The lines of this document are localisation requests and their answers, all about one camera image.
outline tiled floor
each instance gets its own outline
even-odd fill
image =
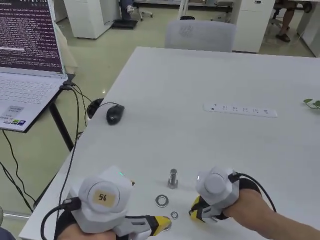
[[[135,30],[109,30],[97,40],[74,38],[68,20],[58,23],[79,65],[74,82],[81,86],[88,97],[97,99],[106,94],[136,46],[164,46],[166,25],[169,21],[176,19],[178,11],[160,8],[150,10],[154,18],[146,17],[145,21],[138,23]],[[195,16],[196,19],[208,20],[216,13],[191,10],[189,14]],[[274,35],[277,29],[272,27],[267,31],[259,53],[312,57],[309,50],[297,41],[295,35],[295,28],[301,15],[300,12],[297,12],[292,21],[289,32],[290,36],[294,36],[292,43],[276,41]],[[141,59],[140,63],[144,64],[144,61],[146,59]],[[133,72],[132,75],[139,75],[139,73]],[[59,97],[57,106],[74,138],[77,122],[74,95],[64,92]],[[25,181],[27,191],[36,198],[58,171],[68,155],[68,150],[48,112],[38,120],[28,134],[14,132],[7,134],[19,162],[20,176]],[[14,173],[15,164],[2,133],[0,133],[0,153],[3,164],[11,173]],[[2,171],[0,171],[0,205],[8,211],[28,212],[17,191]],[[3,227],[18,236],[24,224],[24,221],[6,218]]]

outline metal washer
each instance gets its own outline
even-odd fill
[[[160,199],[165,199],[165,202],[164,202],[163,204],[161,204],[161,203],[159,202]],[[155,204],[156,204],[159,208],[165,208],[165,207],[168,206],[168,204],[169,204],[169,198],[168,198],[166,195],[164,195],[164,194],[160,194],[159,196],[157,196],[157,197],[155,198]]]
[[[172,226],[172,222],[171,222],[171,220],[170,220],[170,224],[169,224],[165,229],[163,229],[162,231],[163,231],[163,232],[168,231],[168,230],[171,228],[171,226]]]
[[[179,218],[179,214],[176,211],[171,212],[170,216],[172,219],[176,220]]]

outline power outlet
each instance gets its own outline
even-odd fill
[[[205,103],[203,110],[225,114],[240,114],[265,118],[277,118],[277,112],[268,108],[256,108],[249,106],[226,105],[218,103]]]

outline computer mouse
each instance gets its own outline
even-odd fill
[[[116,125],[120,122],[124,114],[125,107],[122,105],[115,105],[109,108],[106,112],[106,121],[109,125]]]

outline laptop keyboard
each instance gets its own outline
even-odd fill
[[[1,79],[0,100],[41,104],[52,89],[57,89],[57,85],[58,83]]]

